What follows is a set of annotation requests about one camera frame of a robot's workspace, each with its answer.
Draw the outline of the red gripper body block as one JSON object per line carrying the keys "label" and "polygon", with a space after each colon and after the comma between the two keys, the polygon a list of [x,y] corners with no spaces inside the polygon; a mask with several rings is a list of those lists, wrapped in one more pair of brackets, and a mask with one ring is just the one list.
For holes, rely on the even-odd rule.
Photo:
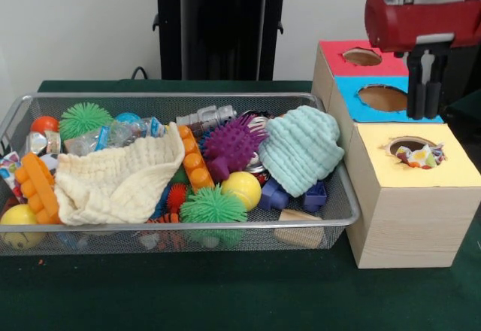
{"label": "red gripper body block", "polygon": [[372,47],[409,52],[417,45],[471,47],[480,42],[480,0],[397,4],[366,0],[365,29]]}

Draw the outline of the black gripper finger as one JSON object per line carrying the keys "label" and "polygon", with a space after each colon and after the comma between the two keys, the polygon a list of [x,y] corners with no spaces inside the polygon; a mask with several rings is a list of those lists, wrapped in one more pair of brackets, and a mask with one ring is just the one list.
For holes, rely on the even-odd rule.
{"label": "black gripper finger", "polygon": [[413,50],[407,56],[409,72],[407,93],[407,116],[420,120],[425,112],[425,86],[422,83],[422,56],[421,50]]}
{"label": "black gripper finger", "polygon": [[429,54],[434,56],[429,80],[426,82],[425,117],[435,118],[439,109],[443,74],[447,61],[446,47],[432,47]]}

